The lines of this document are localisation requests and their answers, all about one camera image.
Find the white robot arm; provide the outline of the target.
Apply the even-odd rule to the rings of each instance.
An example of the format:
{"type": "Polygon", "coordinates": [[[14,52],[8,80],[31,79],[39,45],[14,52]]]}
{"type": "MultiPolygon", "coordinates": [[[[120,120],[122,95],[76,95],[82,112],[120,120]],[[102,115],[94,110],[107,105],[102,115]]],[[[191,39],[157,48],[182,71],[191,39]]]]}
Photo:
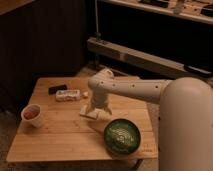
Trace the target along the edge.
{"type": "Polygon", "coordinates": [[[111,94],[157,107],[158,171],[213,171],[213,87],[205,81],[119,80],[109,69],[88,79],[90,108],[107,109],[111,94]]]}

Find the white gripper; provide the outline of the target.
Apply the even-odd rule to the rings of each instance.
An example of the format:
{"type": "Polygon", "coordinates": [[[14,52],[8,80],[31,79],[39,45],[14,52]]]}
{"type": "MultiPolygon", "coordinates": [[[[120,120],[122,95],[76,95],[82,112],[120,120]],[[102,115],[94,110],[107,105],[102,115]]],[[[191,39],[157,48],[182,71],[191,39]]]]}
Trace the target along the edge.
{"type": "Polygon", "coordinates": [[[86,105],[85,114],[92,111],[92,108],[105,109],[107,113],[112,115],[111,109],[108,107],[108,94],[104,91],[94,90],[90,99],[90,105],[86,105]]]}

